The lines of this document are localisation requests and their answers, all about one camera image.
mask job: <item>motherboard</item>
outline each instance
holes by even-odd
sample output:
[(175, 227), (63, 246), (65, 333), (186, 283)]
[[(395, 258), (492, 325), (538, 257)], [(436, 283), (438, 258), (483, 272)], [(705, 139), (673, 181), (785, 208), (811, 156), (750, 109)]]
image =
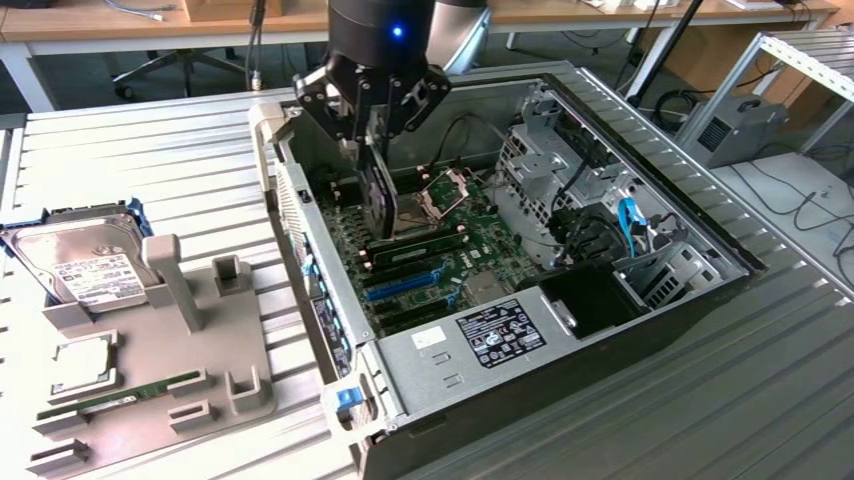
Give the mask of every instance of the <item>motherboard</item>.
[(368, 320), (382, 336), (487, 303), (539, 273), (504, 224), (490, 186), (447, 169), (399, 195), (395, 237), (375, 240), (362, 205), (320, 203)]

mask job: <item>hard drive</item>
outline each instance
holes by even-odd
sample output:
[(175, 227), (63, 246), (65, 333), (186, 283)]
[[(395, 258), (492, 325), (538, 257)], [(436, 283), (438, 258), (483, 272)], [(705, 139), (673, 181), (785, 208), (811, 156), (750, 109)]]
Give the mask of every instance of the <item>hard drive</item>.
[(144, 289), (158, 285), (160, 277), (142, 259), (151, 229), (139, 202), (35, 215), (15, 210), (0, 222), (7, 253), (55, 303), (80, 302), (100, 313), (147, 301)]

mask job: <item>office chair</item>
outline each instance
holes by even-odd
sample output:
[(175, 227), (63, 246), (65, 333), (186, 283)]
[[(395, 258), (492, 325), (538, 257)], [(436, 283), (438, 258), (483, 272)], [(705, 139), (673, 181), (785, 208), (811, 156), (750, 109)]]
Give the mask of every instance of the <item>office chair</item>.
[[(148, 56), (148, 61), (143, 63), (139, 67), (136, 67), (130, 72), (126, 72), (120, 75), (116, 75), (112, 79), (113, 91), (119, 98), (124, 100), (130, 100), (134, 98), (134, 89), (126, 85), (128, 80), (134, 80), (144, 76), (146, 74), (160, 70), (162, 68), (168, 67), (170, 65), (178, 63), (182, 66), (182, 71), (184, 73), (184, 96), (192, 97), (192, 85), (190, 82), (190, 75), (195, 73), (194, 63), (203, 63), (210, 65), (211, 67), (219, 68), (220, 70), (226, 70), (228, 72), (239, 73), (240, 75), (246, 75), (246, 70), (242, 66), (235, 65), (226, 60), (220, 60), (219, 58), (214, 58), (206, 55), (206, 52), (214, 50), (212, 48), (183, 48), (175, 50), (166, 55), (159, 55), (156, 50), (150, 50), (146, 52)], [(226, 58), (228, 60), (236, 60), (238, 54), (235, 53), (235, 49), (231, 47), (226, 47)]]

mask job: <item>green circuit board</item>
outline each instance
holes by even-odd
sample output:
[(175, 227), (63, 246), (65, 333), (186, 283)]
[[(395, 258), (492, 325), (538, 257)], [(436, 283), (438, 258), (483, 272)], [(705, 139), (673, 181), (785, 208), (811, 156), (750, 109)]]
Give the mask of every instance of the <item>green circuit board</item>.
[[(492, 201), (487, 191), (472, 178), (466, 182), (466, 190), (468, 197), (432, 227), (428, 225), (430, 218), (423, 212), (423, 202), (418, 193), (399, 197), (398, 218), (406, 217), (404, 222), (408, 222), (410, 226), (404, 238), (435, 231), (434, 229), (463, 225), (464, 243), (458, 244), (451, 251), (415, 262), (415, 265), (422, 266), (422, 274), (432, 272), (438, 275), (435, 284), (408, 289), (374, 301), (367, 297), (371, 289), (394, 285), (411, 277), (402, 275), (388, 282), (371, 284), (376, 271), (371, 272), (366, 268), (360, 251), (379, 242), (372, 239), (364, 225), (362, 206), (340, 207), (331, 203), (320, 203), (327, 228), (366, 315), (383, 336), (474, 307), (483, 303), (484, 299), (514, 292), (518, 283), (539, 273), (539, 267), (518, 244), (518, 238), (514, 240), (514, 232), (494, 209), (490, 209)], [(428, 193), (434, 206), (442, 212), (451, 208), (462, 197), (458, 183), (444, 174), (440, 174), (430, 186)], [(474, 293), (475, 284), (484, 287), (480, 294)]]

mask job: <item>warning label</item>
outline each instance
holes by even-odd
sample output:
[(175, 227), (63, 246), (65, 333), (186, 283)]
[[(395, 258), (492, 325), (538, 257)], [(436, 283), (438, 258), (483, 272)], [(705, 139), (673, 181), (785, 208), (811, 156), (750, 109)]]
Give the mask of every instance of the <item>warning label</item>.
[(143, 282), (124, 253), (53, 265), (53, 273), (84, 306), (143, 294)]
[(519, 302), (511, 300), (456, 320), (480, 365), (492, 368), (546, 345)]

